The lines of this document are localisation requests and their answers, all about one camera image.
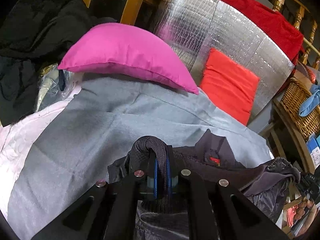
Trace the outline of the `red orange cushion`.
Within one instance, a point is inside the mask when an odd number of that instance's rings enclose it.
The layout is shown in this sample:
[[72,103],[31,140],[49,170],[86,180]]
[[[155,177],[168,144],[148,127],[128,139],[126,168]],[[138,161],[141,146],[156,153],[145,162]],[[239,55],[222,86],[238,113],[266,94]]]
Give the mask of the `red orange cushion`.
[[259,77],[217,49],[210,49],[200,88],[215,106],[247,125]]

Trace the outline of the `red blanket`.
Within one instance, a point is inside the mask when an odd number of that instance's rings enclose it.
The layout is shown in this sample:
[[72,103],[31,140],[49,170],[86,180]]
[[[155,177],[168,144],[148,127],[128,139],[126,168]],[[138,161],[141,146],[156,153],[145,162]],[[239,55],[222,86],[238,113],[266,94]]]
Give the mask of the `red blanket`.
[[221,0],[256,24],[285,53],[293,64],[297,64],[298,53],[303,47],[303,34],[285,17],[255,0]]

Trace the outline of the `black clothes pile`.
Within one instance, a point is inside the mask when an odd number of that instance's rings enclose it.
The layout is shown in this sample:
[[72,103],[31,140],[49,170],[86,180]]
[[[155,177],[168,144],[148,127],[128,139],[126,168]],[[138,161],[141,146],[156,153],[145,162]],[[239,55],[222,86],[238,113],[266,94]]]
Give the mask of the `black clothes pile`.
[[34,113],[43,68],[95,25],[114,21],[90,15],[83,0],[1,0],[2,126]]

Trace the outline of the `pale pink blanket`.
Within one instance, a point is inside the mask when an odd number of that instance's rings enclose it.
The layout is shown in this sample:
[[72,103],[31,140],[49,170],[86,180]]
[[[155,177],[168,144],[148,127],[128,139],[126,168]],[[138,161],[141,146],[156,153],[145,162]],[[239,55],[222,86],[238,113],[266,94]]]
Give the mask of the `pale pink blanket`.
[[1,212],[8,216],[10,195],[24,167],[29,150],[44,129],[81,90],[83,74],[76,74],[70,95],[14,125],[1,127]]

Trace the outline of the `clear plastic bag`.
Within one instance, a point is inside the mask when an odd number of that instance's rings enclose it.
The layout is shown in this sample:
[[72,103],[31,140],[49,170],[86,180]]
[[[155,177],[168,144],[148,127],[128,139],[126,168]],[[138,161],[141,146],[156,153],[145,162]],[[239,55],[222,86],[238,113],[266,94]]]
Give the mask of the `clear plastic bag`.
[[35,111],[65,100],[75,87],[74,73],[59,70],[57,64],[49,65],[40,72],[39,94]]

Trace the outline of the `grey fleece blanket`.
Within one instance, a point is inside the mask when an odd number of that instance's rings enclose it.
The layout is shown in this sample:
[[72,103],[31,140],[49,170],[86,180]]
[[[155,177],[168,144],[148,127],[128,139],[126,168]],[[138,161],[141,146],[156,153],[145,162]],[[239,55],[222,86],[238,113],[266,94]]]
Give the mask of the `grey fleece blanket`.
[[124,75],[85,74],[81,91],[31,145],[8,203],[8,223],[31,239],[124,157],[140,137],[193,146],[205,131],[225,137],[237,161],[270,160],[266,141],[217,108],[204,92]]

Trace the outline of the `wooden bed rail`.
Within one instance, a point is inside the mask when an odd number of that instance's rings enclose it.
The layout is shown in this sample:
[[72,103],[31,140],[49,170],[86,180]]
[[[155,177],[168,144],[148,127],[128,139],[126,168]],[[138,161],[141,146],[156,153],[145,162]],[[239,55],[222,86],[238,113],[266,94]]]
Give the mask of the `wooden bed rail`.
[[304,36],[298,61],[319,69],[319,0],[255,0],[281,13]]

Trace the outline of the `dark purple jacket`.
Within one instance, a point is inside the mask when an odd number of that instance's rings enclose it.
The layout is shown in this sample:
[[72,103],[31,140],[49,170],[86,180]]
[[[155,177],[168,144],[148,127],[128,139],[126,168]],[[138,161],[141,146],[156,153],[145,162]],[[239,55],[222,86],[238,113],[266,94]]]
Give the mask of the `dark purple jacket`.
[[[225,137],[206,130],[194,146],[170,148],[157,137],[139,138],[128,154],[108,166],[109,181],[121,181],[138,170],[140,164],[156,155],[160,188],[168,187],[167,157],[173,155],[179,170],[189,169],[203,180],[217,183],[227,180],[244,194],[264,215],[276,223],[289,193],[291,181],[300,182],[300,172],[286,159],[276,158],[254,168],[236,161]],[[188,239],[187,212],[168,204],[167,198],[154,204],[139,202],[136,214],[135,239]]]

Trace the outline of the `light blue cloth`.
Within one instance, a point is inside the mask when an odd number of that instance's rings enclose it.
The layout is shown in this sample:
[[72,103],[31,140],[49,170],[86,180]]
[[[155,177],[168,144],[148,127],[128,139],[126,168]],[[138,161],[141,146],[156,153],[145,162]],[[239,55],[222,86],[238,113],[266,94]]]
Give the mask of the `light blue cloth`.
[[298,114],[301,117],[308,116],[320,103],[319,85],[312,85],[310,88],[311,96],[308,97],[300,106]]

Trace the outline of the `magenta pillow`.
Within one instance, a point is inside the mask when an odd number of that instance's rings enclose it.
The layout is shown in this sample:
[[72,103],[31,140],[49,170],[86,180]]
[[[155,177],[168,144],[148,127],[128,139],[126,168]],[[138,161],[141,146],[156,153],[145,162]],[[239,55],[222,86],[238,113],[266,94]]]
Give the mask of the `magenta pillow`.
[[124,74],[198,94],[178,55],[156,35],[138,27],[104,23],[74,44],[58,65],[74,73]]

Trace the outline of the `silver insulation mat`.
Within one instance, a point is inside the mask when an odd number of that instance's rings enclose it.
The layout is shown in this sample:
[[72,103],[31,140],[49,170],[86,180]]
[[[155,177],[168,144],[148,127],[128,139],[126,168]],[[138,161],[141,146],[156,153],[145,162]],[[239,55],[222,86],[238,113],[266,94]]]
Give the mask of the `silver insulation mat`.
[[256,24],[221,0],[161,0],[151,31],[200,83],[215,48],[259,77],[250,119],[269,104],[292,72],[285,53]]

